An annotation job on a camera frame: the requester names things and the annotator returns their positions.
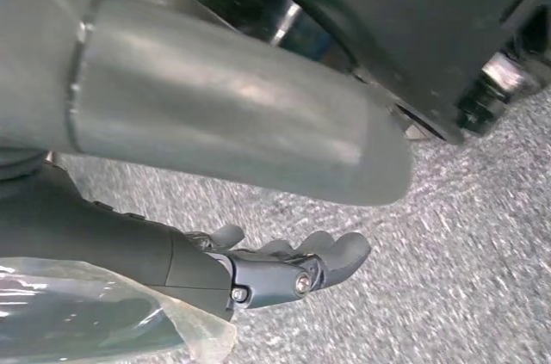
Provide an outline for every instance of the foot peg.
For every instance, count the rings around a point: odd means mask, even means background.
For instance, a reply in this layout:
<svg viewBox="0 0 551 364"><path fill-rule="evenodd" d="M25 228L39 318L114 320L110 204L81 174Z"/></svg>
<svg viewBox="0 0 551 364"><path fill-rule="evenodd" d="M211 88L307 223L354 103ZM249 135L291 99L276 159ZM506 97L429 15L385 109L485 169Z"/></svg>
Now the foot peg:
<svg viewBox="0 0 551 364"><path fill-rule="evenodd" d="M260 250L232 250L245 237L239 226L225 226L211 235L190 232L186 236L226 266L232 276L229 308L260 308L303 299L307 294L349 278L371 251L360 233L334 240L317 231L293 249L288 241L275 240Z"/></svg>

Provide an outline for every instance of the plastic wrap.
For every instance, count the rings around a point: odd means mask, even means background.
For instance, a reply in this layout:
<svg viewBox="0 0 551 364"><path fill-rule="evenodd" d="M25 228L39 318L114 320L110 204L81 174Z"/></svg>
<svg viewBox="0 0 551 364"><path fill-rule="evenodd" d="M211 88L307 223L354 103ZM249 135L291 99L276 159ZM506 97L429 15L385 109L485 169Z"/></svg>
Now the plastic wrap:
<svg viewBox="0 0 551 364"><path fill-rule="evenodd" d="M0 364L97 363L172 353L218 363L233 325L85 262L0 258Z"/></svg>

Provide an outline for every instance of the motorcycle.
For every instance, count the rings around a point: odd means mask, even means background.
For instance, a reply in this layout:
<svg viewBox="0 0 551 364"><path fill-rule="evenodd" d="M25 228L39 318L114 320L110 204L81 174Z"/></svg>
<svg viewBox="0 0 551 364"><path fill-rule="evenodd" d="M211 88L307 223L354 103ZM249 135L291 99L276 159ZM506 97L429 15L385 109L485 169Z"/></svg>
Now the motorcycle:
<svg viewBox="0 0 551 364"><path fill-rule="evenodd" d="M365 238L235 250L237 226L115 213L45 160L388 204L408 190L409 141L484 135L549 83L549 2L0 0L0 257L85 262L222 320L337 285Z"/></svg>

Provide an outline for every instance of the chrome part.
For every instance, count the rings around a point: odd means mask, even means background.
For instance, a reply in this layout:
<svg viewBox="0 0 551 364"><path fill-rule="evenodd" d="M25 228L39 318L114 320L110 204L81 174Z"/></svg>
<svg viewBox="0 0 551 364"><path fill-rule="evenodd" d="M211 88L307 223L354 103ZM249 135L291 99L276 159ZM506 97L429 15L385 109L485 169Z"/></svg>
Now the chrome part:
<svg viewBox="0 0 551 364"><path fill-rule="evenodd" d="M527 73L502 52L498 52L483 69L486 77L495 83L500 90L509 95L522 89L527 83Z"/></svg>
<svg viewBox="0 0 551 364"><path fill-rule="evenodd" d="M231 298L238 303L245 302L249 296L246 288L235 287L231 290Z"/></svg>
<svg viewBox="0 0 551 364"><path fill-rule="evenodd" d="M312 280L308 274L300 274L297 277L294 286L295 291L301 297L306 296L312 289Z"/></svg>
<svg viewBox="0 0 551 364"><path fill-rule="evenodd" d="M340 72L350 58L320 24L292 0L197 0L236 31Z"/></svg>

